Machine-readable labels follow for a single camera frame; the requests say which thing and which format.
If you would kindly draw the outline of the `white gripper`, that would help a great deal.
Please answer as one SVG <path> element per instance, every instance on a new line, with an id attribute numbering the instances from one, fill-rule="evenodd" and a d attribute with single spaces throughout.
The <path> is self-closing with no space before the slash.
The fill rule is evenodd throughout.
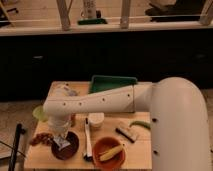
<path id="1" fill-rule="evenodd" d="M 68 116 L 50 116 L 48 119 L 48 126 L 54 136 L 65 138 L 70 128 L 70 118 Z"/>

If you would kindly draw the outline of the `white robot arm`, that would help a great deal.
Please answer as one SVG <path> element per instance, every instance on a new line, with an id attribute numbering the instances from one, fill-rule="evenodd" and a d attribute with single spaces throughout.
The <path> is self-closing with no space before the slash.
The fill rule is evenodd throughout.
<path id="1" fill-rule="evenodd" d="M 82 96 L 53 92 L 43 109 L 58 130 L 72 113 L 148 112 L 152 171 L 212 171 L 205 99 L 187 79 L 169 77 Z"/>

